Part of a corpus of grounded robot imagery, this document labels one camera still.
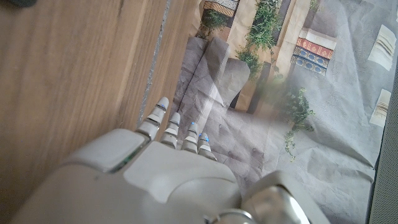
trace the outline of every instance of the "white robotic hand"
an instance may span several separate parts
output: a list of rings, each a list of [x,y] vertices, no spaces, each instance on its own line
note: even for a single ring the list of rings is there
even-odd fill
[[[70,155],[11,223],[328,223],[300,184],[280,172],[242,199],[234,174],[216,161],[195,123],[176,150],[177,113],[154,141],[168,105],[163,97],[135,132],[115,129]]]
[[[152,113],[141,123],[136,130],[138,133],[146,135],[150,140],[154,140],[157,130],[163,120],[164,113],[167,110],[169,101],[163,97],[155,105]],[[170,116],[169,123],[163,133],[160,142],[172,149],[177,149],[177,134],[178,126],[180,124],[180,115],[174,113]],[[184,139],[181,150],[193,152],[201,156],[205,156],[211,160],[217,161],[216,157],[211,153],[210,145],[208,144],[209,138],[206,133],[198,134],[198,126],[194,122],[191,123],[187,131],[187,136]]]

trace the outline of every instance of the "green plant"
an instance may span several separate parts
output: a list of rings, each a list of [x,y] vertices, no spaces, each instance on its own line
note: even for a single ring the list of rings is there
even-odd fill
[[[239,60],[247,63],[250,69],[249,80],[254,81],[257,73],[263,66],[263,64],[259,62],[258,54],[247,48],[243,49],[242,51],[236,51],[236,53]]]
[[[305,88],[292,88],[288,91],[282,100],[281,112],[284,114],[289,123],[292,125],[292,129],[285,135],[285,150],[292,157],[291,149],[295,148],[294,133],[300,130],[314,131],[311,125],[305,124],[305,120],[310,115],[315,115],[313,110],[310,110],[310,105],[307,99],[304,97]]]
[[[248,46],[270,49],[276,41],[272,34],[280,30],[282,21],[277,13],[279,0],[263,0],[257,3],[257,12],[250,32],[246,35]]]
[[[311,0],[310,10],[317,11],[319,7],[319,0]]]
[[[205,10],[201,18],[201,26],[197,37],[206,39],[214,30],[226,26],[227,20],[228,16],[214,9]]]

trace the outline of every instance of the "robot finger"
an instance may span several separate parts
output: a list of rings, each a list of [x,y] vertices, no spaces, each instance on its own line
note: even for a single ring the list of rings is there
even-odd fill
[[[180,124],[180,115],[178,113],[174,113],[171,116],[169,123],[167,124],[167,128],[164,131],[160,139],[160,142],[171,147],[172,149],[176,149],[179,124]]]
[[[188,134],[182,143],[181,150],[186,150],[198,154],[198,126],[194,122],[188,128]]]
[[[150,115],[140,124],[136,131],[148,136],[149,139],[153,141],[168,106],[169,100],[166,97],[162,97],[154,106]]]
[[[208,159],[217,161],[213,153],[211,153],[209,138],[206,133],[201,133],[198,141],[198,154]]]

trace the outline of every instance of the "wood grain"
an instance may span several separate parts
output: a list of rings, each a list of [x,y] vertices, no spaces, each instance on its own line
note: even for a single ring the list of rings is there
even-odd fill
[[[65,156],[135,128],[164,9],[165,0],[0,4],[0,223]]]
[[[162,96],[166,96],[170,101],[170,106],[164,119],[168,119],[170,115],[171,103],[177,87],[188,41],[189,33],[187,31],[191,27],[191,23],[187,21],[192,20],[195,4],[196,2],[192,0],[171,2],[144,116],[147,116],[152,111],[153,106]],[[159,133],[165,130],[166,124],[166,122],[162,123]]]

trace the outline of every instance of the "potted plant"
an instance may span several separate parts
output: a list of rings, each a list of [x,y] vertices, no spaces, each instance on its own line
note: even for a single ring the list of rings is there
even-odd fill
[[[305,88],[291,88],[283,97],[279,105],[280,113],[284,116],[290,125],[291,130],[285,135],[285,150],[293,159],[292,149],[295,148],[294,133],[300,130],[314,131],[314,128],[305,123],[305,120],[310,115],[315,115],[313,110],[310,110],[307,99],[304,96]]]

